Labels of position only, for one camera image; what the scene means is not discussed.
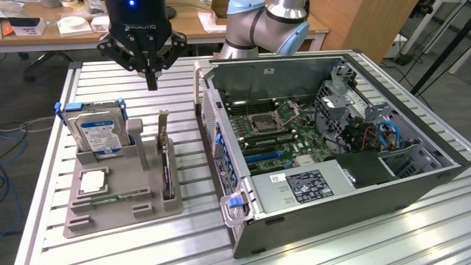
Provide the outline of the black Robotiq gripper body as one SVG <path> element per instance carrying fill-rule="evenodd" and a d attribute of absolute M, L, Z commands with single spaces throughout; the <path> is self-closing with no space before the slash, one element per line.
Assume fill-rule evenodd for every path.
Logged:
<path fill-rule="evenodd" d="M 134 51 L 158 51 L 172 33 L 165 1 L 105 1 L 109 33 L 122 46 Z"/>

